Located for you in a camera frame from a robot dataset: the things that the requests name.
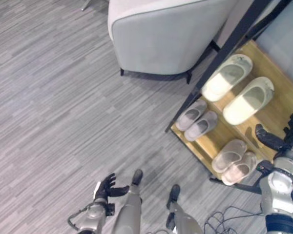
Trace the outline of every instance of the white wall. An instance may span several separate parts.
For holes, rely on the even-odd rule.
[[[293,1],[256,42],[293,80]]]
[[[280,0],[273,0],[273,9]],[[222,46],[236,27],[253,0],[240,0],[233,8],[226,24],[220,32],[217,43]],[[293,0],[273,23],[257,39],[260,47],[293,80]]]

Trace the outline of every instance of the black cable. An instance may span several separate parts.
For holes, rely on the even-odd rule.
[[[239,211],[243,211],[243,212],[247,213],[248,215],[241,215],[241,216],[236,216],[236,217],[225,218],[225,214],[229,209],[237,209]],[[220,216],[221,216],[220,219],[215,216],[217,214],[220,214]],[[229,206],[229,207],[227,207],[225,209],[224,212],[220,212],[220,211],[214,212],[210,217],[207,218],[206,222],[204,223],[204,234],[207,234],[207,232],[206,232],[207,226],[210,227],[214,231],[213,234],[238,234],[238,232],[235,229],[230,228],[230,227],[226,228],[225,227],[225,222],[227,222],[229,220],[232,220],[232,219],[236,219],[236,218],[245,218],[245,217],[251,217],[251,216],[261,216],[261,214],[262,214],[261,212],[252,213],[252,212],[243,210],[243,209],[235,207],[235,206]],[[216,219],[219,222],[217,227],[214,227],[210,223],[211,219]]]
[[[158,234],[159,232],[165,232],[166,234],[169,234],[169,232],[165,229],[159,229],[159,230],[156,230],[155,232],[147,232],[146,234]]]
[[[76,213],[72,214],[70,217],[68,217],[67,219],[67,223],[75,230],[79,231],[80,228],[78,228],[76,226],[75,223],[72,223],[71,219],[76,218],[78,215],[80,215],[81,213],[85,212],[86,210],[88,210],[92,205],[94,205],[94,201],[89,203],[88,205],[86,205],[83,209],[77,211]]]

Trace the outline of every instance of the white slipper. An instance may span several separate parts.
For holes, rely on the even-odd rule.
[[[252,60],[246,55],[232,55],[211,75],[202,88],[202,95],[209,101],[220,100],[252,70]]]
[[[212,168],[218,173],[223,173],[230,165],[240,161],[247,149],[246,143],[242,140],[230,141],[214,158],[211,163]]]
[[[207,111],[185,131],[185,138],[188,141],[195,141],[197,138],[211,131],[216,124],[217,114],[214,111]]]
[[[180,131],[185,131],[204,113],[206,107],[205,101],[197,100],[179,116],[176,127]]]
[[[256,156],[253,152],[246,152],[240,161],[233,163],[221,175],[221,180],[226,185],[235,184],[247,177],[256,167]]]
[[[229,124],[238,125],[262,109],[273,97],[273,83],[267,77],[252,80],[223,110]]]

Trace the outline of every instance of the slipper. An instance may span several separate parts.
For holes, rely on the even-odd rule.
[[[247,150],[246,143],[239,139],[234,139],[227,143],[218,153],[211,163],[212,168],[223,173],[230,165],[240,161]]]
[[[185,138],[188,141],[195,141],[197,138],[211,131],[216,124],[217,114],[214,111],[207,111],[185,131]]]
[[[197,100],[179,116],[176,127],[180,131],[185,131],[204,113],[206,107],[205,101]]]
[[[247,177],[256,167],[256,156],[253,152],[246,152],[240,161],[233,163],[221,175],[224,184],[231,186]]]
[[[220,100],[252,70],[252,60],[246,55],[232,55],[211,75],[202,88],[202,95],[209,101]]]
[[[246,121],[268,104],[273,97],[273,83],[267,77],[252,80],[223,110],[225,120],[232,125]]]

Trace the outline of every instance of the wooden shoe rack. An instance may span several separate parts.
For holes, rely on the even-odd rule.
[[[284,138],[283,128],[288,126],[290,115],[293,113],[293,83],[276,66],[270,58],[257,46],[254,41],[249,41],[246,45],[236,51],[237,54],[244,54],[253,61],[251,73],[230,92],[228,92],[218,102],[209,102],[208,109],[218,114],[217,126],[206,135],[200,137],[195,142],[189,142],[184,137],[184,133],[179,131],[175,124],[172,131],[180,140],[198,157],[202,163],[218,178],[220,175],[211,167],[212,160],[218,152],[230,140],[239,138],[248,145],[248,150],[253,151],[258,159],[272,161],[275,151],[259,142],[255,136],[255,126],[261,123],[264,128]],[[230,125],[222,115],[224,107],[233,100],[243,88],[254,78],[268,77],[274,84],[274,97],[262,110],[240,125]]]

